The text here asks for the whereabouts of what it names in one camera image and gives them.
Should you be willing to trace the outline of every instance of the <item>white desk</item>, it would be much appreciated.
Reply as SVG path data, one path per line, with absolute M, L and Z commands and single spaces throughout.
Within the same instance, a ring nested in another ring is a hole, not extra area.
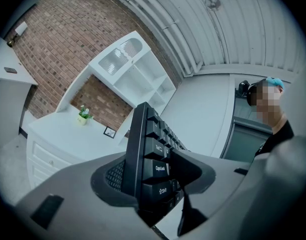
M 95 120 L 80 125 L 77 115 L 78 109 L 68 105 L 29 125 L 26 161 L 32 189 L 67 166 L 126 151 L 127 138 L 117 145 L 103 134 L 104 125 Z
M 13 68 L 16 74 L 7 73 Z M 0 148 L 18 135 L 24 102 L 31 85 L 37 82 L 29 75 L 14 50 L 0 38 Z

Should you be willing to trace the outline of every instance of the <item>light fixture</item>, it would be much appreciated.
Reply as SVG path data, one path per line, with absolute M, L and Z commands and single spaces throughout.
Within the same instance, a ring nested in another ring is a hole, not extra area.
M 12 40 L 7 42 L 7 45 L 9 47 L 12 47 L 13 44 L 15 43 L 15 40 L 18 36 L 21 36 L 23 34 L 23 32 L 25 31 L 25 29 L 27 28 L 27 24 L 23 21 L 21 25 L 19 25 L 16 29 L 15 29 L 15 36 L 13 36 Z

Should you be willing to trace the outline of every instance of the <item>caps lock key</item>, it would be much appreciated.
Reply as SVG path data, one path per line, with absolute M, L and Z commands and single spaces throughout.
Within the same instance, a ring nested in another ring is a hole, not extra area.
M 169 176 L 168 163 L 147 159 L 147 158 L 144 159 L 143 176 L 142 176 L 143 181 L 166 178 L 168 176 Z

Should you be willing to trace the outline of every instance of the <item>blue hair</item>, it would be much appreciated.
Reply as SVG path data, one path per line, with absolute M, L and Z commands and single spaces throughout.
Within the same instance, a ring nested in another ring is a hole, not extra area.
M 268 78 L 266 78 L 266 81 L 269 82 L 272 85 L 281 86 L 283 88 L 283 90 L 285 91 L 284 83 L 279 78 L 268 77 Z

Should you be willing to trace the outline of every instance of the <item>black keyboard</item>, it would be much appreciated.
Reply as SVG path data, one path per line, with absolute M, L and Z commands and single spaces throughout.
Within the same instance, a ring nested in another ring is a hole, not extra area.
M 138 213 L 150 226 L 184 196 L 172 173 L 172 150 L 186 148 L 147 102 L 138 105 L 129 133 L 121 191 L 137 198 Z

